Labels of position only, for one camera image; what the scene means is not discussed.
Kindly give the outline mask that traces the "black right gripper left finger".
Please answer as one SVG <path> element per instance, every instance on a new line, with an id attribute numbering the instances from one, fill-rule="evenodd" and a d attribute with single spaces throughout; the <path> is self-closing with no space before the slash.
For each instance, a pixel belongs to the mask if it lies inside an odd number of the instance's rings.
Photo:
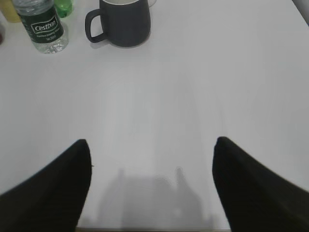
<path id="1" fill-rule="evenodd" d="M 92 162 L 79 139 L 47 166 L 0 196 L 2 232 L 73 232 L 90 188 Z"/>

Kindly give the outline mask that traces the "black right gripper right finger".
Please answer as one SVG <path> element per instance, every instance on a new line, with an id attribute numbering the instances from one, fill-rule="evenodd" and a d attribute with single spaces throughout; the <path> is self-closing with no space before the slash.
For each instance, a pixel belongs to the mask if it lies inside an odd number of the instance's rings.
<path id="1" fill-rule="evenodd" d="M 227 137 L 214 146 L 212 176 L 233 232 L 307 232 L 309 193 Z"/>

